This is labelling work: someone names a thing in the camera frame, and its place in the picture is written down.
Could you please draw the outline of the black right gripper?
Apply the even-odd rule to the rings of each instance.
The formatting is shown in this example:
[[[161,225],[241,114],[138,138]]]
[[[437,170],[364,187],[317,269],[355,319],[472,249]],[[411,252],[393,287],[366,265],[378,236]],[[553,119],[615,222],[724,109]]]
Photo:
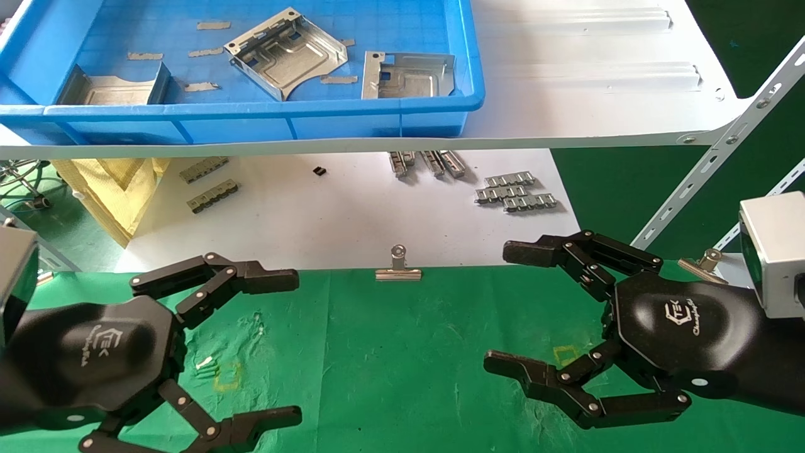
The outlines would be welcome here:
[[[486,372],[514,379],[526,398],[555,405],[581,429],[675,421],[692,404],[680,389],[710,399],[747,395],[747,356],[765,321],[752,290],[667,280],[658,275],[661,258],[592,230],[507,241],[502,257],[559,267],[596,301],[613,298],[620,342],[602,342],[561,369],[498,350],[483,361]],[[616,284],[609,269],[630,277]],[[584,390],[615,363],[652,392],[596,398]]]

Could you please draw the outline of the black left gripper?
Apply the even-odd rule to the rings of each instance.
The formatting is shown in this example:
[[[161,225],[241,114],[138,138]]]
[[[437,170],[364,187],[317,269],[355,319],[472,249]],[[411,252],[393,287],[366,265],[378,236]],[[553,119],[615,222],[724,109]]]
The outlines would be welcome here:
[[[265,432],[299,425],[300,407],[214,421],[175,381],[187,352],[183,327],[195,329],[240,293],[299,286],[297,270],[267,270],[257,260],[208,253],[133,277],[135,298],[125,303],[29,310],[2,353],[2,434],[101,422],[81,440],[80,452],[158,452],[119,433],[164,400],[197,433],[184,452],[253,452]],[[156,301],[189,289],[194,292],[176,305],[175,315]]]

